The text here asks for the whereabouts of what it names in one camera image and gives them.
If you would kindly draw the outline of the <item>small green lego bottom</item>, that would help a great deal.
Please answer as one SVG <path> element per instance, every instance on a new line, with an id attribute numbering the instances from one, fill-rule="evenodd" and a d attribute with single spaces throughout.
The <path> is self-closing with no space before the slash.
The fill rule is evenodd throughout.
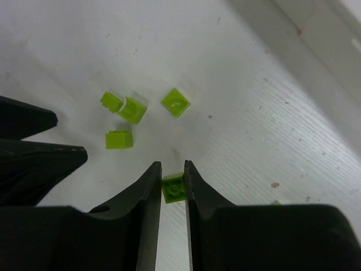
<path id="1" fill-rule="evenodd" d="M 185 200 L 186 192 L 183 172 L 165 176 L 161 184 L 166 204 Z"/>

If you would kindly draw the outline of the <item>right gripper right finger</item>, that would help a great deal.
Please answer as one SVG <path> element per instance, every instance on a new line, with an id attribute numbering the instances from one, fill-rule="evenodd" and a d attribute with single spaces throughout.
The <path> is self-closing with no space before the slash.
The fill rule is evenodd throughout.
<path id="1" fill-rule="evenodd" d="M 184 164 L 192 270 L 359 270 L 360 244 L 324 204 L 238 206 Z"/>

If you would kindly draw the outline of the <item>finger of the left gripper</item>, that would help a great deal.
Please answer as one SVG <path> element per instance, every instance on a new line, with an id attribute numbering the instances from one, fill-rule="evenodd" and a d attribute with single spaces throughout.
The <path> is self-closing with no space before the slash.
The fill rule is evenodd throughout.
<path id="1" fill-rule="evenodd" d="M 87 158 L 81 146 L 1 139 L 1 207 L 36 206 Z"/>
<path id="2" fill-rule="evenodd" d="M 57 124 L 53 111 L 1 96 L 1 138 L 24 139 Z"/>

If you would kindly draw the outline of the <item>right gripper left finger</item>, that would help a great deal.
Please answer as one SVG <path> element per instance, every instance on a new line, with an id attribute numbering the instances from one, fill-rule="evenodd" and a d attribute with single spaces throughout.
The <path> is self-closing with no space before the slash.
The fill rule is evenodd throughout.
<path id="1" fill-rule="evenodd" d="M 90 212 L 73 207 L 1 209 L 2 270 L 154 270 L 161 163 Z"/>

